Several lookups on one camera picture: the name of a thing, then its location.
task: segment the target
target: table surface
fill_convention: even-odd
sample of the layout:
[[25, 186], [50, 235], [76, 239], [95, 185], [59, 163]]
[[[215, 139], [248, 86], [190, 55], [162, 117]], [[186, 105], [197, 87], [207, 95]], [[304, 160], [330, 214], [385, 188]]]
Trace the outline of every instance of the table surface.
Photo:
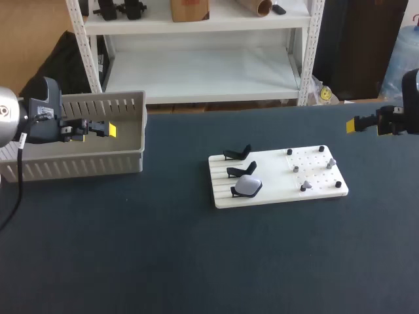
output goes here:
[[[140, 175], [27, 183], [0, 313], [419, 313], [419, 137], [345, 133], [379, 106], [152, 115]], [[349, 195], [216, 209], [207, 158], [248, 143], [328, 145]]]

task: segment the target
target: gray plastic basket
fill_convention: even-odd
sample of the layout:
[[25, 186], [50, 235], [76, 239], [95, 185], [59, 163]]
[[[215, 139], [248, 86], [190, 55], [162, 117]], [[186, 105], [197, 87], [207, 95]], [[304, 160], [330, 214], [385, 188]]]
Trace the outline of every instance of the gray plastic basket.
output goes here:
[[[65, 120], [108, 120], [117, 127], [117, 138], [86, 136], [85, 142], [26, 144], [23, 156], [25, 181], [89, 177], [143, 170], [147, 111], [145, 92], [63, 96]], [[18, 145], [0, 149], [0, 174], [17, 181]]]

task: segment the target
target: yellow label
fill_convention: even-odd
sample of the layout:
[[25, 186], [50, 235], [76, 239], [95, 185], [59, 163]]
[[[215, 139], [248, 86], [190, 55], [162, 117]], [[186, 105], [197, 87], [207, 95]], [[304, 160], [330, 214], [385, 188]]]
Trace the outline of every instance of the yellow label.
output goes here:
[[109, 136], [117, 137], [117, 127], [112, 123], [109, 123]]
[[353, 133], [353, 132], [355, 132], [355, 120], [354, 119], [352, 119], [350, 121], [347, 121], [347, 123], [346, 123], [346, 133], [349, 134], [349, 133]]

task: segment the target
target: water bottle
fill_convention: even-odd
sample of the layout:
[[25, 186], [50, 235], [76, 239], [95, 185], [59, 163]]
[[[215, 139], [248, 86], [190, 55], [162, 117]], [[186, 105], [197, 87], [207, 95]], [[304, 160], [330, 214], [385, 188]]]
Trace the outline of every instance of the water bottle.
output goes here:
[[407, 26], [400, 30], [392, 58], [387, 69], [381, 94], [390, 100], [402, 100], [401, 80], [403, 75], [419, 68], [419, 14], [417, 26]]

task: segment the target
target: white pegboard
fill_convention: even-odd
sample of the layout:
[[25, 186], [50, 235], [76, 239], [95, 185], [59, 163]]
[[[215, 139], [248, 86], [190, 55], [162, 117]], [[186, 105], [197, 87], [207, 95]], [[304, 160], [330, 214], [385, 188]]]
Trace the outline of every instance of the white pegboard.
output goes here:
[[[292, 148], [290, 156], [287, 155], [288, 148], [251, 152], [244, 161], [225, 160], [223, 155], [210, 156], [208, 162], [215, 206], [222, 209], [348, 195], [338, 165], [326, 168], [332, 154], [327, 146], [324, 147], [323, 152], [319, 151], [319, 146]], [[238, 178], [229, 179], [227, 168], [247, 169], [253, 161], [256, 161], [257, 168], [252, 175], [262, 180], [262, 189], [254, 198], [233, 198], [230, 188]], [[299, 167], [298, 173], [293, 172], [295, 166]], [[308, 181], [312, 188], [301, 192], [304, 181]], [[340, 188], [335, 186], [337, 181], [342, 183]]]

